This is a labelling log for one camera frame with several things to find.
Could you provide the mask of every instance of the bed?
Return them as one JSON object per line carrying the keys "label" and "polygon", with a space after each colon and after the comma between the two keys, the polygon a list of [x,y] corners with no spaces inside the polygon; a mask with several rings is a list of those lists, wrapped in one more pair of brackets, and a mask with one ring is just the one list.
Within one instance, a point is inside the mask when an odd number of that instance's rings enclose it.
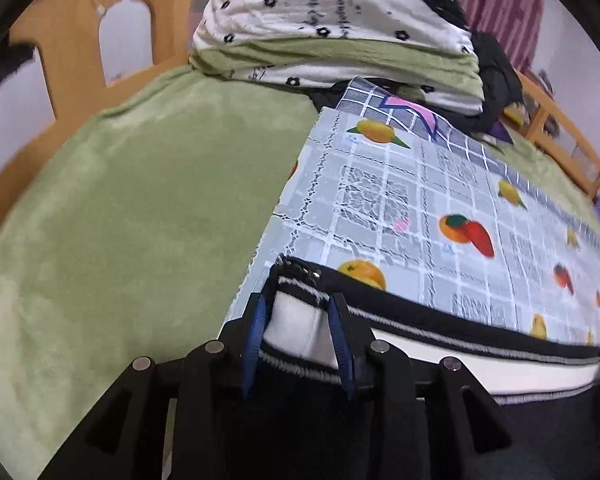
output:
{"label": "bed", "polygon": [[[0,461],[17,479],[134,357],[216,335],[317,119],[293,89],[193,71],[192,0],[145,1],[154,66],[112,86],[91,0],[36,0],[11,28],[39,47],[56,115],[0,173]],[[600,235],[600,173],[565,168],[541,123],[566,116],[542,106],[496,156]]]}
{"label": "bed", "polygon": [[[520,128],[520,134],[547,153],[590,199],[595,198],[600,191],[600,156],[553,99],[523,73],[518,72],[518,77],[525,93],[538,104],[530,121]],[[571,154],[544,130],[544,123],[550,116],[554,117],[574,139],[575,148]]]}

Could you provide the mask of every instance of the wooden bed frame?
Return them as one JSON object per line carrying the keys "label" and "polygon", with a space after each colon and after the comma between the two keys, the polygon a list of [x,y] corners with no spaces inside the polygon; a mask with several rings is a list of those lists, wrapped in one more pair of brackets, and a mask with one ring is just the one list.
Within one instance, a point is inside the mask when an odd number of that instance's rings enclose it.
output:
{"label": "wooden bed frame", "polygon": [[[551,99],[539,86],[531,81],[524,74],[518,72],[518,77],[522,82],[522,88],[526,94],[531,96],[538,108],[531,117],[531,122],[522,128],[520,133],[526,140],[532,142],[540,150],[544,151],[562,168],[564,173],[583,190],[590,199],[593,199],[600,190],[600,157],[593,149],[591,143],[582,134],[580,129],[573,124],[570,118],[558,108],[558,105]],[[573,155],[570,155],[560,144],[551,138],[544,131],[544,123],[549,118],[554,117],[563,129],[576,142],[576,148],[579,148],[584,157],[594,166],[596,175],[591,178],[587,175],[582,165]]]}
{"label": "wooden bed frame", "polygon": [[[110,6],[117,0],[98,0]],[[122,104],[149,81],[187,63],[187,14],[192,0],[144,0],[152,12],[154,66],[106,86],[98,43],[100,17],[91,0],[35,0],[11,27],[11,41],[37,45],[56,121],[36,136],[0,173],[0,226],[18,197],[44,165],[94,113]],[[523,75],[525,91],[540,106],[524,134],[550,154],[590,197],[600,174],[587,178],[542,127],[552,115],[571,133],[598,168],[600,158],[577,127],[544,92]]]}

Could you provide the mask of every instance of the metal screw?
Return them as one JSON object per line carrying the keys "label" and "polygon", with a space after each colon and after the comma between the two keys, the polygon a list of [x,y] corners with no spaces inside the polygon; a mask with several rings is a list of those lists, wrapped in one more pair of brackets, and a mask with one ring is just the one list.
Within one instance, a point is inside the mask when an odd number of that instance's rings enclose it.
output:
{"label": "metal screw", "polygon": [[371,342],[371,349],[378,354],[384,354],[389,351],[389,343],[381,339],[376,339]]}
{"label": "metal screw", "polygon": [[205,345],[205,350],[210,354],[219,354],[222,350],[224,350],[224,343],[222,341],[218,341],[218,339],[213,339]]}
{"label": "metal screw", "polygon": [[452,372],[457,372],[460,368],[462,368],[460,359],[455,357],[445,357],[442,359],[442,364],[447,370],[451,370]]}
{"label": "metal screw", "polygon": [[132,364],[134,370],[141,372],[151,366],[151,359],[148,357],[137,357]]}

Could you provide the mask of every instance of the white fabric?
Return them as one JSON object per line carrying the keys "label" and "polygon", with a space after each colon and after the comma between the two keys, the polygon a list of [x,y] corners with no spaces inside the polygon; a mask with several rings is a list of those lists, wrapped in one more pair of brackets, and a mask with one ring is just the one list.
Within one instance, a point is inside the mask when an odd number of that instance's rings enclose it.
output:
{"label": "white fabric", "polygon": [[[193,35],[192,47],[203,50],[275,38],[379,40],[474,53],[471,32],[445,21],[423,0],[210,0]],[[225,74],[233,79],[275,84],[287,84],[289,78],[296,78],[299,85],[292,86],[301,87],[330,87],[357,75],[433,86],[436,91],[425,95],[426,102],[468,116],[482,111],[478,97],[453,89],[438,91],[436,83],[372,63],[324,60]]]}
{"label": "white fabric", "polygon": [[[571,390],[600,381],[600,364],[582,366],[498,359],[451,351],[373,329],[409,357],[431,363],[446,356],[460,359],[492,395]],[[325,311],[288,294],[277,293],[264,341],[293,357],[338,368]]]}

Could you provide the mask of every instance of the fleece blanket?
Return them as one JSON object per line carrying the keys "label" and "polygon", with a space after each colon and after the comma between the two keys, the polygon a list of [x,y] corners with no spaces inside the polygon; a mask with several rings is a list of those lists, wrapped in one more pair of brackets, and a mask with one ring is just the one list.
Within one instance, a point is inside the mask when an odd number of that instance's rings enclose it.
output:
{"label": "fleece blanket", "polygon": [[[133,358],[218,334],[316,117],[302,94],[183,67],[49,162],[0,231],[0,460],[14,480],[39,475]],[[546,164],[533,150],[507,157]],[[586,212],[564,174],[533,171]]]}

